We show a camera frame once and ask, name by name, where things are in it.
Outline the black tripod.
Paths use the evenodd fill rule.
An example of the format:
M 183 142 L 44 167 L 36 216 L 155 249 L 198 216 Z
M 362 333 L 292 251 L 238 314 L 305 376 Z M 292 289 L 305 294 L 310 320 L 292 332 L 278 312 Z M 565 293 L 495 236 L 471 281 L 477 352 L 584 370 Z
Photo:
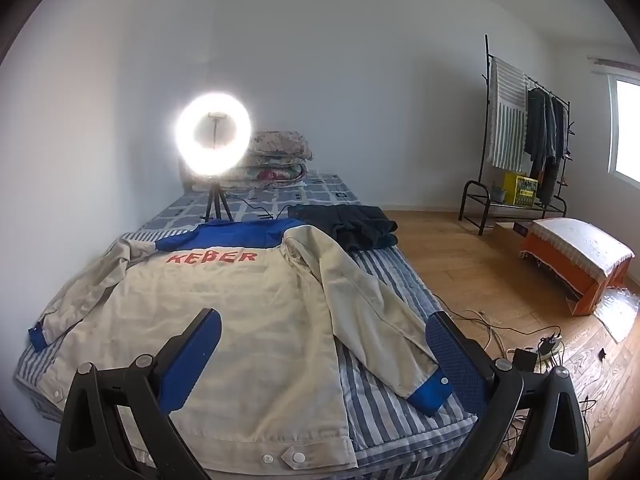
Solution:
M 233 220 L 226 193 L 218 180 L 211 180 L 209 182 L 205 214 L 202 219 L 205 222 L 209 222 L 213 219 L 222 220 L 224 217 L 229 221 Z

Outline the orange covered box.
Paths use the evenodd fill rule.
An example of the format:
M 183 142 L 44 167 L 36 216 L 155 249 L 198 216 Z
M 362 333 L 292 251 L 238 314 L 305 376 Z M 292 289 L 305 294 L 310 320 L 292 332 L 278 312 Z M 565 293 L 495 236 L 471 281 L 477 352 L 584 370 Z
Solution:
M 634 252 L 591 223 L 573 218 L 534 220 L 520 255 L 548 266 L 578 296 L 570 313 L 593 314 L 608 288 L 621 288 Z

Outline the dark hanging clothes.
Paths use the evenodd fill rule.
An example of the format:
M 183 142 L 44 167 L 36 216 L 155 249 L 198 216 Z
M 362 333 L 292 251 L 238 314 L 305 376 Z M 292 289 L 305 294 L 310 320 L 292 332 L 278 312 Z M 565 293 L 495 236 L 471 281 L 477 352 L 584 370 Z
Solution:
M 562 160 L 568 150 L 568 106 L 541 88 L 527 97 L 525 153 L 529 154 L 529 177 L 538 181 L 536 196 L 548 206 L 554 194 Z

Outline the striped hanging towel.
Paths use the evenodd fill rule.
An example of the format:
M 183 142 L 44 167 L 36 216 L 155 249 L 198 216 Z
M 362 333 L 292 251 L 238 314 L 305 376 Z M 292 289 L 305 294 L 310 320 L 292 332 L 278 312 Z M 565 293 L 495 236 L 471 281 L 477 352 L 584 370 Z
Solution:
M 488 158 L 497 169 L 520 172 L 526 138 L 525 74 L 496 56 L 489 68 Z

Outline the folded floral quilt stack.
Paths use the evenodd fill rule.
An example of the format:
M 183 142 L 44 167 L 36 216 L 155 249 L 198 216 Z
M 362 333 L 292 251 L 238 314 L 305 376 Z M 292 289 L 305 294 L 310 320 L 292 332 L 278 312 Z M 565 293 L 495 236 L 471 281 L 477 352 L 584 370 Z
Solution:
M 241 161 L 221 178 L 224 188 L 264 188 L 303 179 L 314 153 L 297 131 L 256 131 Z

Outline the flat cardboard box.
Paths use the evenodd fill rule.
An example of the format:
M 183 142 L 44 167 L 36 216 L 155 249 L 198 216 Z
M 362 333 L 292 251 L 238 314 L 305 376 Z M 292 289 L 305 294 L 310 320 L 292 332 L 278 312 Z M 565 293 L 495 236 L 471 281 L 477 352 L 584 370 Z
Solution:
M 506 252 L 519 255 L 532 226 L 530 221 L 499 221 L 491 230 L 491 240 Z

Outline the black clothes rack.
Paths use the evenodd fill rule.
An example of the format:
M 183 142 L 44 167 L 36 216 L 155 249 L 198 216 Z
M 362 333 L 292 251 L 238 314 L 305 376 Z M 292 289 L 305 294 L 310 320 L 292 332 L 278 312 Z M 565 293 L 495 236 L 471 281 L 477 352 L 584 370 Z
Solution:
M 458 219 L 484 234 L 495 222 L 565 217 L 572 160 L 570 102 L 485 50 L 485 115 L 477 176 L 462 188 Z

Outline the blue checked bed sheet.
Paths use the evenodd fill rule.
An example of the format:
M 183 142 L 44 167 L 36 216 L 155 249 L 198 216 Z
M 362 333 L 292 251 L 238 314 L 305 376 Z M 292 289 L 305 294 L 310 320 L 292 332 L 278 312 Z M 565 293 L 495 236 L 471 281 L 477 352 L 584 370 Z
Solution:
M 307 174 L 291 185 L 264 188 L 232 188 L 225 192 L 235 221 L 283 218 L 293 205 L 358 204 L 359 200 L 337 174 Z M 203 221 L 207 191 L 187 192 L 154 218 L 142 230 L 186 229 Z

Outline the dark navy folded clothes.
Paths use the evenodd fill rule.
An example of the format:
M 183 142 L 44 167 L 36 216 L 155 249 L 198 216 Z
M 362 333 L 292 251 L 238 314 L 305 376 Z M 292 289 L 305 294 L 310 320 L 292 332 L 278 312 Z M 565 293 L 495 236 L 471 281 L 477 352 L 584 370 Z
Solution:
M 397 222 L 381 208 L 363 205 L 296 205 L 288 216 L 315 226 L 332 237 L 345 252 L 394 247 Z

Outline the bright window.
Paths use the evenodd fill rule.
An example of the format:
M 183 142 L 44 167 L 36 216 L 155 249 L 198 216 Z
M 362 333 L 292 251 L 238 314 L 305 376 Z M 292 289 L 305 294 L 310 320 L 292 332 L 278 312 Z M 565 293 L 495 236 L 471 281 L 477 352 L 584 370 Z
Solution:
M 640 90 L 639 81 L 608 76 L 611 109 L 611 148 L 608 170 L 639 185 Z

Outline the yellow box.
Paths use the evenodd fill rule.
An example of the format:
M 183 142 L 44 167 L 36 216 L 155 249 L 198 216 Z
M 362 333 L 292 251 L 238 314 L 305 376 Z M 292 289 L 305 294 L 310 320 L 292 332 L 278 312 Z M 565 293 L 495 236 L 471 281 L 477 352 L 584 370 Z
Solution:
M 508 171 L 504 175 L 504 202 L 517 207 L 531 207 L 535 203 L 538 180 L 526 177 L 525 174 Z

